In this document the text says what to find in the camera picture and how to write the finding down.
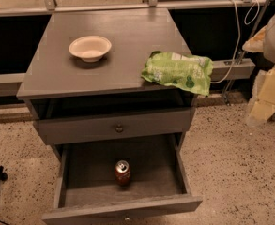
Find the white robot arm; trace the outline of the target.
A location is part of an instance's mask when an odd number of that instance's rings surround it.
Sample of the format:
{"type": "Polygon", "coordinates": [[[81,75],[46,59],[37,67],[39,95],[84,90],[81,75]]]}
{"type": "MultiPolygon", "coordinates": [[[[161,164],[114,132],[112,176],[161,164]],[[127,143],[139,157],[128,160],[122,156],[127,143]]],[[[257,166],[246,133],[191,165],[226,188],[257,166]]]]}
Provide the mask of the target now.
{"type": "Polygon", "coordinates": [[[264,124],[275,113],[275,14],[242,49],[249,53],[260,53],[267,67],[261,66],[252,87],[252,98],[248,103],[246,124],[251,127],[264,124]]]}

